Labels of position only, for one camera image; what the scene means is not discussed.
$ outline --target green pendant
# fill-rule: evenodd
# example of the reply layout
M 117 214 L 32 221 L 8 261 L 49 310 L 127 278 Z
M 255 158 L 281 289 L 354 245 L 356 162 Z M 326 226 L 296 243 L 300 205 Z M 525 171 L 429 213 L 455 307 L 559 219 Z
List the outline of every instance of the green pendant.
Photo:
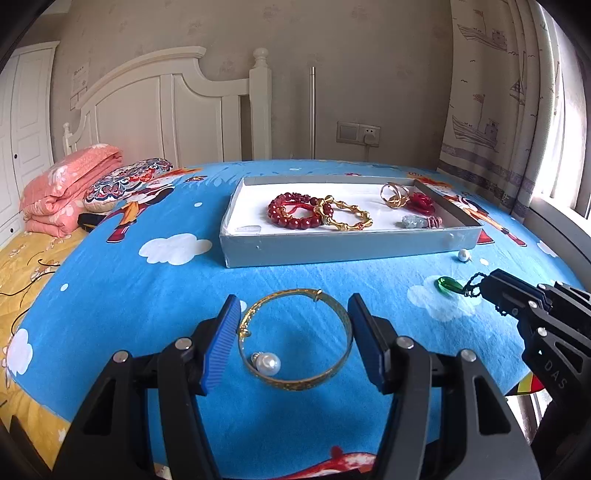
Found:
M 452 291 L 454 293 L 464 293 L 464 287 L 451 277 L 440 277 L 435 281 L 435 286 L 444 293 Z

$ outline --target sailboat curtain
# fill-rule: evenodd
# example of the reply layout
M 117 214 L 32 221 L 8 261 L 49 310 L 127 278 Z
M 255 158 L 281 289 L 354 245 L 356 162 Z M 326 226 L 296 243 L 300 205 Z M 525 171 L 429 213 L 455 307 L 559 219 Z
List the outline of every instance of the sailboat curtain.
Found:
M 453 77 L 437 169 L 526 216 L 554 113 L 557 62 L 530 0 L 450 0 Z

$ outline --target gold ring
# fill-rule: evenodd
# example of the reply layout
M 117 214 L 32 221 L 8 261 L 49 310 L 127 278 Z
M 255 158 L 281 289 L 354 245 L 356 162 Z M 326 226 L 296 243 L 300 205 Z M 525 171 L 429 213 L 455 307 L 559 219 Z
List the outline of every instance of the gold ring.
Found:
M 347 225 L 346 223 L 335 221 L 331 215 L 327 215 L 324 212 L 324 205 L 331 203 L 336 205 L 341 210 L 350 210 L 353 213 L 361 215 L 362 221 L 356 223 L 355 225 Z M 341 232 L 347 232 L 350 230 L 363 230 L 364 228 L 374 224 L 373 220 L 369 216 L 369 212 L 360 209 L 357 205 L 347 205 L 345 202 L 335 200 L 332 195 L 328 195 L 323 199 L 318 199 L 318 204 L 316 204 L 314 207 L 314 212 L 320 215 L 323 224 L 335 226 L 337 227 L 337 230 Z
M 390 190 L 394 195 L 387 199 L 386 197 L 384 197 L 384 189 Z M 404 207 L 404 205 L 406 205 L 406 203 L 408 202 L 410 192 L 408 191 L 408 188 L 406 188 L 404 185 L 398 185 L 398 183 L 393 183 L 389 181 L 379 191 L 379 195 L 380 197 L 382 197 L 382 200 L 386 203 L 386 205 L 388 205 L 390 208 L 400 208 Z
M 289 297 L 291 295 L 304 295 L 308 298 L 311 298 L 314 301 L 320 300 L 326 303 L 331 309 L 333 309 L 335 313 L 339 316 L 340 321 L 343 323 L 343 327 L 345 328 L 345 333 L 347 334 L 347 348 L 343 356 L 339 359 L 339 361 L 337 361 L 332 367 L 330 367 L 328 370 L 322 372 L 319 375 L 310 378 L 304 378 L 302 380 L 276 380 L 275 378 L 263 375 L 251 365 L 244 353 L 244 340 L 247 337 L 250 337 L 251 335 L 250 331 L 248 330 L 248 324 L 251 322 L 252 318 L 254 317 L 254 314 L 257 312 L 258 309 L 260 309 L 265 303 L 271 300 L 279 299 L 281 297 Z M 240 325 L 238 326 L 238 351 L 240 352 L 242 361 L 246 365 L 248 371 L 252 373 L 254 376 L 263 380 L 263 382 L 265 382 L 266 384 L 275 388 L 280 388 L 282 390 L 308 390 L 309 388 L 314 388 L 320 385 L 322 382 L 325 382 L 329 378 L 334 377 L 347 361 L 352 346 L 353 328 L 351 325 L 351 320 L 349 319 L 349 315 L 347 314 L 347 310 L 345 310 L 345 308 L 330 295 L 327 295 L 322 290 L 315 290 L 313 288 L 292 288 L 291 290 L 281 290 L 261 298 L 258 302 L 256 302 L 252 307 L 250 307 L 246 311 L 244 317 L 242 318 L 242 321 L 240 322 Z

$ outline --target headboard panel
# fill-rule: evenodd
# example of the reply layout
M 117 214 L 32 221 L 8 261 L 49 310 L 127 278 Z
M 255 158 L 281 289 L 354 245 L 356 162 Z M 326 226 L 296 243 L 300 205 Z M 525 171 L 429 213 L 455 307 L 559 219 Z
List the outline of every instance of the headboard panel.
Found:
M 254 51 L 249 78 L 213 82 L 199 68 L 203 47 L 148 53 L 115 68 L 78 101 L 67 154 L 95 143 L 121 147 L 125 164 L 164 157 L 175 167 L 242 159 L 240 96 L 251 101 L 252 158 L 271 158 L 268 51 Z

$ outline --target patterned pillow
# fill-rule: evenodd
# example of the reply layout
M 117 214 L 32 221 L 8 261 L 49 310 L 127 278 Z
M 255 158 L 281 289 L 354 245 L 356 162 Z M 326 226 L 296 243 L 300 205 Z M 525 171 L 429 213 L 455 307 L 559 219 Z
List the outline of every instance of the patterned pillow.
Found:
M 117 168 L 87 190 L 84 206 L 93 213 L 108 212 L 118 201 L 141 190 L 150 180 L 172 169 L 172 164 L 163 158 L 150 158 Z

